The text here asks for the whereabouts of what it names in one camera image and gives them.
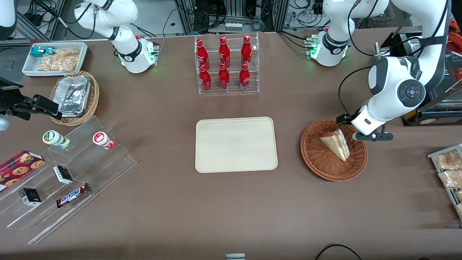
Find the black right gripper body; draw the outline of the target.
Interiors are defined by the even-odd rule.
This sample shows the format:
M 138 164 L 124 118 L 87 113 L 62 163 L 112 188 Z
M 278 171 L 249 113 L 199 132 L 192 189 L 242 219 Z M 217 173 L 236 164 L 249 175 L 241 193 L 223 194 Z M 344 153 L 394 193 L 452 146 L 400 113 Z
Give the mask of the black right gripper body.
M 9 115 L 30 120 L 31 105 L 28 103 L 28 96 L 24 96 L 20 89 L 21 84 L 13 83 L 3 77 L 0 78 L 0 111 L 1 115 Z

